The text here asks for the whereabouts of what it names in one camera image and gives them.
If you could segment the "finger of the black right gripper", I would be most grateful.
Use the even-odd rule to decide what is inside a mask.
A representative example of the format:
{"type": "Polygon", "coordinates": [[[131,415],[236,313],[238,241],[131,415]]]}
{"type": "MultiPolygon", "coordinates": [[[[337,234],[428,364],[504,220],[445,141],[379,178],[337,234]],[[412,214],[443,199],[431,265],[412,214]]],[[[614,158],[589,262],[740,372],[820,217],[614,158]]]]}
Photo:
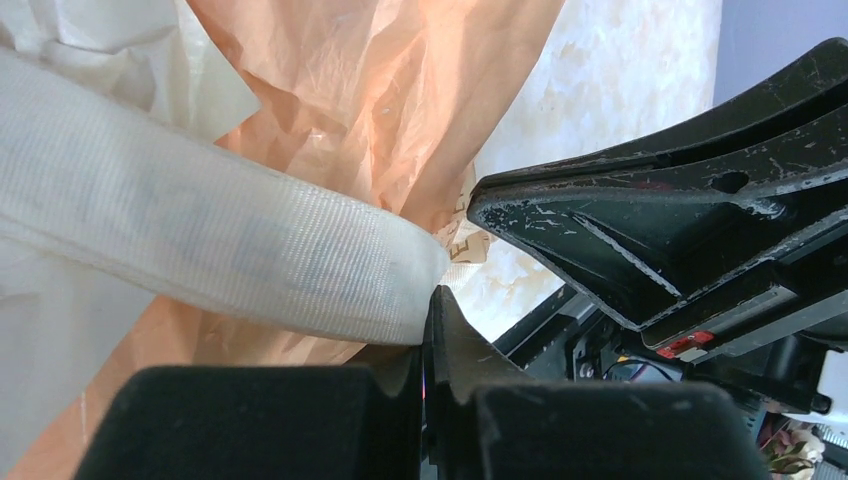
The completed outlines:
{"type": "Polygon", "coordinates": [[[570,159],[489,175],[485,189],[686,165],[741,150],[847,104],[847,41],[831,38],[723,104],[653,134],[570,159]]]}

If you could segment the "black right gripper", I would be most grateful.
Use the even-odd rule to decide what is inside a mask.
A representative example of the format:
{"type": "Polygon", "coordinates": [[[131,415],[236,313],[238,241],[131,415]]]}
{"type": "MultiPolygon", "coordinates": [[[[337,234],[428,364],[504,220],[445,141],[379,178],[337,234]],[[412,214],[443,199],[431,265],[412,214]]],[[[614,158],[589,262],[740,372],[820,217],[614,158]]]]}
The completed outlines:
{"type": "MultiPolygon", "coordinates": [[[[637,332],[765,292],[806,298],[820,279],[835,287],[847,251],[847,104],[686,165],[482,180],[469,216],[637,332]]],[[[750,432],[775,478],[844,479],[847,314],[816,311],[816,324],[763,327],[742,354],[686,363],[563,286],[496,339],[511,362],[439,286],[423,343],[430,459],[442,479],[765,479],[750,432]],[[623,383],[663,380],[725,389],[749,432],[718,387],[623,383]]]]}

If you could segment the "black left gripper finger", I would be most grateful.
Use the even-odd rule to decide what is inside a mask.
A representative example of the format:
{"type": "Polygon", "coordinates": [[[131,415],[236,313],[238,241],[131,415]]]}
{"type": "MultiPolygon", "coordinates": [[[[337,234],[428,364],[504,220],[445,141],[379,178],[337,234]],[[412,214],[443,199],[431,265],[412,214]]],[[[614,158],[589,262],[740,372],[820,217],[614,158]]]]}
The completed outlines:
{"type": "Polygon", "coordinates": [[[415,479],[419,348],[339,366],[163,366],[120,389],[79,479],[415,479]]]}

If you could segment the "orange paper bouquet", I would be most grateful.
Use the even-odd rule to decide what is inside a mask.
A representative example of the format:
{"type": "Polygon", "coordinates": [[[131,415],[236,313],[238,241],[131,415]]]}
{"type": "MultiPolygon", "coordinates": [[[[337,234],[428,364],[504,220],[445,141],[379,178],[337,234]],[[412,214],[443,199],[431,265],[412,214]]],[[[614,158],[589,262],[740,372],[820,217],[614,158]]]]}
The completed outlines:
{"type": "MultiPolygon", "coordinates": [[[[559,1],[5,1],[1,44],[443,245],[559,1]]],[[[342,363],[358,345],[150,298],[1,245],[1,475],[67,479],[155,365],[342,363]]]]}

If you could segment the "cream ribbon bow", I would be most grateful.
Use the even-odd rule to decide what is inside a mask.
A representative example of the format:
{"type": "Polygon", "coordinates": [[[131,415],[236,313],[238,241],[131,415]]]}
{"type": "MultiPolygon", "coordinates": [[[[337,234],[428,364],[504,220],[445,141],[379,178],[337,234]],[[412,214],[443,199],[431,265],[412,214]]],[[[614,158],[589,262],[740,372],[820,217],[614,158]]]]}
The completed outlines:
{"type": "Polygon", "coordinates": [[[199,142],[1,54],[1,233],[232,317],[421,342],[463,269],[385,210],[199,142]]]}

